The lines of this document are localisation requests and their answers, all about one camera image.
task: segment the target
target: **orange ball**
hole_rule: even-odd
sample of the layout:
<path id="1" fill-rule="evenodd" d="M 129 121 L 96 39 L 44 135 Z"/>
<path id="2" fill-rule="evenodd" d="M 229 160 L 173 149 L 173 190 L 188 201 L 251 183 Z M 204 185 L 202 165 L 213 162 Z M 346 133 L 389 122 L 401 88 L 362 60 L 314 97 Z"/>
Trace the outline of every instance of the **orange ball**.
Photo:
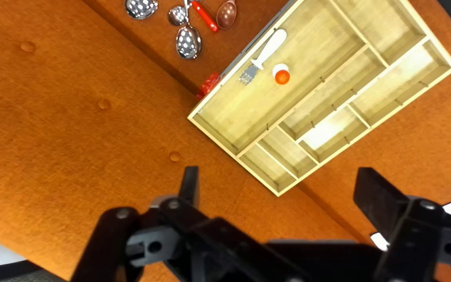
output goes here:
<path id="1" fill-rule="evenodd" d="M 290 72 L 287 69 L 282 69 L 276 72 L 274 80 L 278 85 L 287 85 L 290 80 Z"/>

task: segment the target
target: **wooden compartment box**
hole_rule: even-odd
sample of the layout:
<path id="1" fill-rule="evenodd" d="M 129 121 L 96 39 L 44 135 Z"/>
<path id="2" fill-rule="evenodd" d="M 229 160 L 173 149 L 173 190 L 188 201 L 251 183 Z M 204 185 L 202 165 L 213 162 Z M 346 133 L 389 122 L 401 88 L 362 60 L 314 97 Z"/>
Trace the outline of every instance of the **wooden compartment box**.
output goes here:
<path id="1" fill-rule="evenodd" d="M 287 41 L 243 85 L 278 28 Z M 288 85 L 271 75 L 279 63 Z M 450 74 L 451 57 L 406 0 L 292 0 L 190 121 L 281 196 Z"/>

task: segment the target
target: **red object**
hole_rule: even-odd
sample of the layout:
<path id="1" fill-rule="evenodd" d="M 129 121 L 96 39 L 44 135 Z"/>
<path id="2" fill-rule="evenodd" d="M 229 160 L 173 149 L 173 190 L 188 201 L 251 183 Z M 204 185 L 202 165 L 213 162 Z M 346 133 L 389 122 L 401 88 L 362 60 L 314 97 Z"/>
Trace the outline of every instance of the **red object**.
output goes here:
<path id="1" fill-rule="evenodd" d="M 196 94 L 198 100 L 202 100 L 207 97 L 209 93 L 213 91 L 213 88 L 221 82 L 221 75 L 213 72 L 199 88 L 199 93 Z"/>
<path id="2" fill-rule="evenodd" d="M 278 82 L 278 85 L 287 85 L 290 80 L 290 72 L 287 69 L 282 69 L 276 72 L 274 80 Z"/>
<path id="3" fill-rule="evenodd" d="M 213 33 L 220 32 L 216 22 L 210 17 L 207 10 L 199 2 L 193 0 L 193 6 Z"/>

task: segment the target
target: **wooden tray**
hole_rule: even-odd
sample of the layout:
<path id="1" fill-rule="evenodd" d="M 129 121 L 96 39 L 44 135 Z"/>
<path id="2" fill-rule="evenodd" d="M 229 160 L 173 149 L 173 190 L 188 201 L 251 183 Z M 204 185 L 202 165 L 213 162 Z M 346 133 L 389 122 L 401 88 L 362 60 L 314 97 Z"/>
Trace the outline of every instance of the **wooden tray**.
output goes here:
<path id="1" fill-rule="evenodd" d="M 278 28 L 285 44 L 242 85 Z M 279 63 L 285 86 L 271 77 Z M 190 121 L 281 196 L 450 74 L 451 57 L 406 0 L 293 0 Z"/>

